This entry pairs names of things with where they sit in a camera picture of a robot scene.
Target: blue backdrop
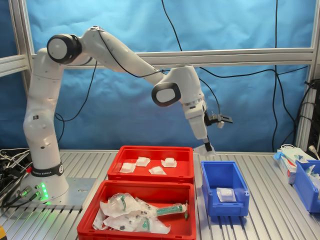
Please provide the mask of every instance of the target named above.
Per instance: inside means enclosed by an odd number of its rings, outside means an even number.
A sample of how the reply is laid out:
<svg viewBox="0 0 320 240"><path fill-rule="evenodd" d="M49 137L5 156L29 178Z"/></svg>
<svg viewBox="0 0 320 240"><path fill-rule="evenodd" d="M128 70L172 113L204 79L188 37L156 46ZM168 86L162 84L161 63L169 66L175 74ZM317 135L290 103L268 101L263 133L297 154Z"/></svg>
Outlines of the blue backdrop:
<svg viewBox="0 0 320 240"><path fill-rule="evenodd" d="M273 48L275 45L275 0L165 0L181 47L185 51L214 49ZM281 0L278 5L278 48L310 47L315 0ZM93 1L28 0L27 7L37 51L55 34L76 34L99 25L115 35L135 52L179 51L175 35L160 0ZM278 66L278 72L300 68ZM217 75L237 75L274 66L211 67ZM85 100L93 70L66 70L62 80L57 113L72 118ZM275 75L264 72L237 78L216 78L201 69L199 77L215 92L221 112L234 124L223 129L208 128L217 151L270 152L275 128L272 98ZM284 74L280 80L287 109L295 116L303 96L306 69ZM26 145L22 130L25 112L23 88L17 93L13 81L0 78L0 146ZM85 107L73 121L67 122L60 142L63 149L118 149L122 145L190 146L196 140L185 120L181 105L161 108L151 99L152 85L143 79L107 69L97 69ZM206 86L202 87L210 111L217 104ZM277 86L275 109L279 147L293 129ZM62 123L55 121L59 136Z"/></svg>

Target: white box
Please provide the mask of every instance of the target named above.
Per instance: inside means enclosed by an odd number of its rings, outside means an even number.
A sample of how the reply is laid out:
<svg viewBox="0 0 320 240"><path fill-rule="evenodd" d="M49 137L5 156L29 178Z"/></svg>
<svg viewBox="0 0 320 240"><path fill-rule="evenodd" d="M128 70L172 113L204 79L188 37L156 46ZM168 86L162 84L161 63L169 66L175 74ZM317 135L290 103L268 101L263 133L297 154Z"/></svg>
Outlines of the white box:
<svg viewBox="0 0 320 240"><path fill-rule="evenodd" d="M279 160L277 160L277 163L280 166L280 169L285 176L288 184L294 184L295 179L296 179L296 171L297 171L297 166L296 163L290 161L288 158L285 156L281 156Z"/></svg>

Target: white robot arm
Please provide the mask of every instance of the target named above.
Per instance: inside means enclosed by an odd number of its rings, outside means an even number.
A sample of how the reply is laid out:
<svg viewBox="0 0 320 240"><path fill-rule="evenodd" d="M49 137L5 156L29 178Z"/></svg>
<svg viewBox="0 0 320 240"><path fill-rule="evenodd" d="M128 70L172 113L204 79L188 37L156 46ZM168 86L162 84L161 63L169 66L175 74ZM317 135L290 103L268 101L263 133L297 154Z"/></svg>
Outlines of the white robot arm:
<svg viewBox="0 0 320 240"><path fill-rule="evenodd" d="M38 51L34 60L23 123L32 170L20 187L30 186L32 194L38 191L39 198L35 199L38 202L55 199L68 190L55 134L54 114L65 66L83 64L91 58L113 71L142 76L154 85L151 96L158 106L166 107L179 101L195 137L204 141L207 151L212 151L206 126L221 120L208 116L205 96L193 66L173 68L165 75L98 26L88 29L82 37L55 35L48 41L47 48Z"/></svg>

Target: metal table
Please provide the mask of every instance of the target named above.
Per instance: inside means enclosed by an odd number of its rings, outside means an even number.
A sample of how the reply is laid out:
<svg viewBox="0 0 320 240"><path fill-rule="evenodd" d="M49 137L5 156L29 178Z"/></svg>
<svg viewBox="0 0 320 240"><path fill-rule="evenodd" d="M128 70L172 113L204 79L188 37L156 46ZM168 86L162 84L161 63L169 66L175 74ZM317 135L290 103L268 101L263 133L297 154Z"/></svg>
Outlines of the metal table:
<svg viewBox="0 0 320 240"><path fill-rule="evenodd" d="M9 240L76 240L77 226L107 171L116 150L62 150L68 177L97 178L83 210L19 207L0 216ZM294 187L270 153L219 152L193 155L196 223L199 240L320 240L320 214L309 214ZM208 217L201 190L200 161L236 161L250 190L247 217Z"/></svg>

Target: blue plastic bin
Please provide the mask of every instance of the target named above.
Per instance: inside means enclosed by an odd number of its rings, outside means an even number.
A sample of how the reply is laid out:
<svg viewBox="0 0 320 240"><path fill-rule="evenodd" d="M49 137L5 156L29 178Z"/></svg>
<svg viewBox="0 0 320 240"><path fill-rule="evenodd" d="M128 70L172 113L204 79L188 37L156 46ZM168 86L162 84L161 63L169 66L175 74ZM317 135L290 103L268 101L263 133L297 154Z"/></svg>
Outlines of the blue plastic bin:
<svg viewBox="0 0 320 240"><path fill-rule="evenodd" d="M202 191L209 216L247 216L249 191L234 161L202 161ZM236 202L221 202L217 188L234 189Z"/></svg>
<svg viewBox="0 0 320 240"><path fill-rule="evenodd" d="M296 162L296 174L294 188L299 194L301 201L305 208L310 213L320 213L320 200L318 200L319 191L310 178L306 174L306 169L312 165L315 165L313 172L320 174L320 161L319 160L308 160L308 163Z"/></svg>

